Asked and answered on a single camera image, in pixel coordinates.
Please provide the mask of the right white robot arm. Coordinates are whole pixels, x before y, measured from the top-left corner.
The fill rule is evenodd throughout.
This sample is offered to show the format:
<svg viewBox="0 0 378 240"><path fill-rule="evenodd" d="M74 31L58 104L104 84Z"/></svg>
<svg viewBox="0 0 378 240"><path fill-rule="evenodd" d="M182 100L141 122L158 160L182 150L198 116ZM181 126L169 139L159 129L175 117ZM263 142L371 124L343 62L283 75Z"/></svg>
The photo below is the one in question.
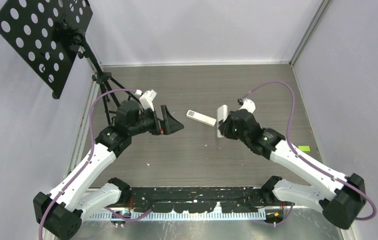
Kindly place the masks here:
<svg viewBox="0 0 378 240"><path fill-rule="evenodd" d="M327 167L299 151L285 137L272 128L261 127L246 109L217 111L217 135L239 140L254 154L280 164L308 182L299 185L278 176L271 177L262 191L268 205L292 202L321 212L334 226L347 230L366 204L364 179L350 176Z"/></svg>

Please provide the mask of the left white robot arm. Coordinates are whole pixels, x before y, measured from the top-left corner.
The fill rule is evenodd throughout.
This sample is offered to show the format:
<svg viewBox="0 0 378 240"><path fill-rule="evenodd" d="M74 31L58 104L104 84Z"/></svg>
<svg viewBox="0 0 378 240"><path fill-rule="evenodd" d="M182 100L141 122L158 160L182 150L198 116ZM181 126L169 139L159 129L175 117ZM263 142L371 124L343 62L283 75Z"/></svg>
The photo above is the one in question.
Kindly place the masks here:
<svg viewBox="0 0 378 240"><path fill-rule="evenodd" d="M93 140L88 154L76 168L49 193L39 192L33 207L39 238L47 230L60 240L69 240L78 232L88 217L102 208L116 204L126 206L130 201L130 186L113 178L101 189L85 194L97 177L113 163L132 143L138 134L171 135L184 129L166 105L161 106L163 118L158 118L153 105L140 105L126 100L115 112L114 122L104 128Z"/></svg>

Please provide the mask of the long white remote control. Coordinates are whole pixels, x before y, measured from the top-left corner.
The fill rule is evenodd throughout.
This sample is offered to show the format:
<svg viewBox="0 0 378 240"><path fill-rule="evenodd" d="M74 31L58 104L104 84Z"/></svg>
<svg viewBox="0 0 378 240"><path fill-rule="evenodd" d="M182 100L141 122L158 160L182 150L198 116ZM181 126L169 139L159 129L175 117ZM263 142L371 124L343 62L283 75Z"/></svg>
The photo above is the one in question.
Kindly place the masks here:
<svg viewBox="0 0 378 240"><path fill-rule="evenodd" d="M215 124L216 124L215 118L209 117L207 115L198 113L198 112L193 111L193 110L188 110L188 112L186 113L186 116L189 119L195 120L197 122L206 124L206 125L211 126L211 127L214 127Z"/></svg>

